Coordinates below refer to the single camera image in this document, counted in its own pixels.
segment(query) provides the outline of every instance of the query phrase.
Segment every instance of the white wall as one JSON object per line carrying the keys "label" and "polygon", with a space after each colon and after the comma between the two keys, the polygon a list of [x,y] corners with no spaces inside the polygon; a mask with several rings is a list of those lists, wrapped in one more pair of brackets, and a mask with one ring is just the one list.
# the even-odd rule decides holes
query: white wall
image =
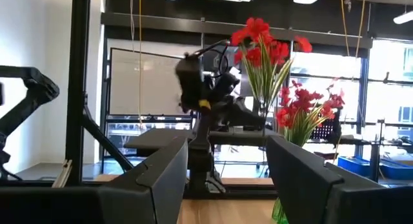
{"label": "white wall", "polygon": [[[45,2],[44,0],[0,0],[0,65],[35,66],[45,69]],[[5,105],[0,116],[22,98],[26,88],[21,79],[2,79]],[[6,164],[19,172],[39,162],[41,157],[41,107],[7,139],[5,151],[12,157]]]}
{"label": "white wall", "polygon": [[[99,124],[101,92],[101,0],[91,1],[88,52],[87,92],[90,113]],[[72,0],[46,0],[46,67],[45,72],[59,85],[60,96],[45,108],[41,161],[62,163],[65,158],[68,69],[70,53]],[[84,163],[99,159],[98,144],[85,134]]]}

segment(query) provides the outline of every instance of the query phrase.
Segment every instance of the blue bin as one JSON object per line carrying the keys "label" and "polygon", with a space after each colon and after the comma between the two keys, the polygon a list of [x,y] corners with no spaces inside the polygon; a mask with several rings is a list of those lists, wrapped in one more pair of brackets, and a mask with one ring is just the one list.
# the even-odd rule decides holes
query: blue bin
{"label": "blue bin", "polygon": [[385,178],[398,180],[413,180],[413,167],[388,159],[380,161],[381,173]]}
{"label": "blue bin", "polygon": [[357,175],[370,175],[370,161],[356,157],[338,157],[338,166]]}

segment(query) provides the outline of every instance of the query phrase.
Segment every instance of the whiteboard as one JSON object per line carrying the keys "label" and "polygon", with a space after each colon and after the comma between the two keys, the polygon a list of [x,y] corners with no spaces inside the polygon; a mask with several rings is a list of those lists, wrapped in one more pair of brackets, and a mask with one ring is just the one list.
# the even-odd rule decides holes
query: whiteboard
{"label": "whiteboard", "polygon": [[[139,52],[112,48],[111,115],[138,115]],[[175,66],[181,58],[142,53],[141,115],[186,115],[178,106],[181,87]]]}

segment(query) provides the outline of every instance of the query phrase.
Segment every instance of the glass vase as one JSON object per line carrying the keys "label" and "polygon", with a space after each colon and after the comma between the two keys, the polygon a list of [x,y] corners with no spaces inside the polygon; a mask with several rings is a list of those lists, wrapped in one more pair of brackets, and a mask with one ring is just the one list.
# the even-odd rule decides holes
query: glass vase
{"label": "glass vase", "polygon": [[288,224],[287,217],[285,216],[283,206],[279,198],[276,199],[274,207],[272,208],[272,219],[277,222],[277,224]]}

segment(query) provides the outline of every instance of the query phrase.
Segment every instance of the wooden table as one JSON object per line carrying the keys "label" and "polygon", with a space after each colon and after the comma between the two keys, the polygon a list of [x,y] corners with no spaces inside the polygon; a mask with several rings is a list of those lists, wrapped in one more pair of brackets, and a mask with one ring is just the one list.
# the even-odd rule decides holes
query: wooden table
{"label": "wooden table", "polygon": [[[96,181],[118,175],[102,174]],[[222,178],[224,184],[271,185],[270,178]],[[183,200],[177,224],[275,224],[271,200]]]}

